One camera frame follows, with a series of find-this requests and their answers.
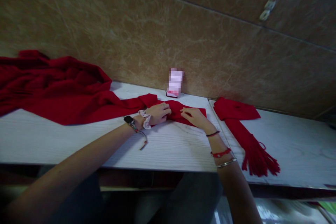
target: gray pants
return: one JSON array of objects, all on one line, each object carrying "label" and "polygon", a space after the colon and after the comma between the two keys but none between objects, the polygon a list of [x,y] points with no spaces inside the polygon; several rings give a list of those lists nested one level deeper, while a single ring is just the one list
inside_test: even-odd
[{"label": "gray pants", "polygon": [[[49,169],[42,168],[40,175]],[[149,223],[210,223],[222,192],[217,174],[185,173]],[[103,212],[104,201],[94,173],[67,197],[49,223],[105,223]]]}]

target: wooden table surface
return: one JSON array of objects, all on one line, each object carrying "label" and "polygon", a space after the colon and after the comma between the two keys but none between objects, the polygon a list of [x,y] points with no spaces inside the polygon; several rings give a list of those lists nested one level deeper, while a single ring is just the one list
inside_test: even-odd
[{"label": "wooden table surface", "polygon": [[[111,90],[120,99],[156,94],[162,101],[164,90],[113,82]],[[208,119],[225,135],[238,162],[244,151],[224,122],[218,120],[207,98],[185,95],[179,102],[206,109]],[[267,152],[278,159],[281,173],[276,177],[250,176],[249,183],[327,188],[336,184],[336,132],[324,123],[258,110],[261,119],[242,121],[254,136],[265,144]],[[62,126],[24,110],[0,118],[0,163],[57,164],[98,137],[123,123],[123,118],[86,125]],[[148,145],[140,151],[144,138],[133,135],[105,167],[216,172],[205,133],[192,126],[167,121],[144,131]]]},{"label": "wooden table surface", "polygon": [[[163,90],[113,82],[111,90],[120,99],[152,93],[160,100],[171,100]],[[218,121],[207,98],[185,95],[182,104],[205,108],[207,117],[218,128]],[[75,151],[124,123],[123,117],[77,126],[62,126],[22,109],[0,118],[0,163],[57,164]],[[134,134],[104,164],[105,167],[215,172],[205,133],[192,126],[167,121]]]},{"label": "wooden table surface", "polygon": [[[266,146],[266,152],[278,160],[281,172],[268,177],[244,175],[249,182],[306,188],[330,188],[336,185],[336,131],[323,122],[258,110],[261,118],[241,123]],[[240,167],[245,151],[220,121],[221,129]]]}]

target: folded red scarf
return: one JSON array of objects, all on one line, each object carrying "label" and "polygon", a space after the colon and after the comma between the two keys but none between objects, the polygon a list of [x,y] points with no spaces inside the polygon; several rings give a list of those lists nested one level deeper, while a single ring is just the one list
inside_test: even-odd
[{"label": "folded red scarf", "polygon": [[[18,58],[0,57],[0,116],[24,109],[62,125],[108,120],[160,104],[154,94],[120,100],[110,91],[111,79],[98,66],[70,56],[50,60],[36,50]],[[180,115],[184,106],[166,101],[168,119],[192,125]]]},{"label": "folded red scarf", "polygon": [[260,118],[255,107],[221,97],[215,102],[214,110],[219,119],[225,121],[240,146],[245,150],[241,166],[243,170],[247,170],[248,166],[250,175],[255,174],[258,177],[267,176],[267,170],[273,175],[280,172],[277,160],[265,151],[266,148],[261,147],[255,137],[239,121]]}]

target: smartwatch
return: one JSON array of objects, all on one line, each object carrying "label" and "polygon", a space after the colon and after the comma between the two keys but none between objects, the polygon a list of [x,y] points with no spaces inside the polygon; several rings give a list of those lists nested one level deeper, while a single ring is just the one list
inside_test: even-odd
[{"label": "smartwatch", "polygon": [[136,127],[136,125],[135,125],[135,121],[133,120],[133,118],[131,117],[131,116],[125,116],[124,117],[124,121],[129,125],[129,126],[131,126],[133,129],[134,129],[134,131],[136,132],[136,133],[138,133],[138,129],[137,129],[137,127]]}]

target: finger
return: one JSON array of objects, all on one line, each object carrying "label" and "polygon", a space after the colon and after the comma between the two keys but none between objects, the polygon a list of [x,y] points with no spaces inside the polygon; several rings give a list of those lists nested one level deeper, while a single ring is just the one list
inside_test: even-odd
[{"label": "finger", "polygon": [[190,120],[192,117],[190,115],[188,115],[186,112],[182,112],[181,116],[184,117],[187,120]]},{"label": "finger", "polygon": [[168,114],[171,114],[171,113],[172,113],[172,110],[170,108],[167,108],[166,110],[163,111],[162,116],[165,116],[165,115],[168,115]]},{"label": "finger", "polygon": [[160,123],[163,123],[165,121],[167,121],[167,116],[166,115],[160,119]]},{"label": "finger", "polygon": [[161,106],[161,109],[162,109],[162,110],[164,110],[165,107],[167,107],[167,103],[161,103],[161,104],[159,104],[159,105]]},{"label": "finger", "polygon": [[192,115],[192,113],[194,112],[194,109],[193,108],[183,108],[183,112],[187,112]]}]

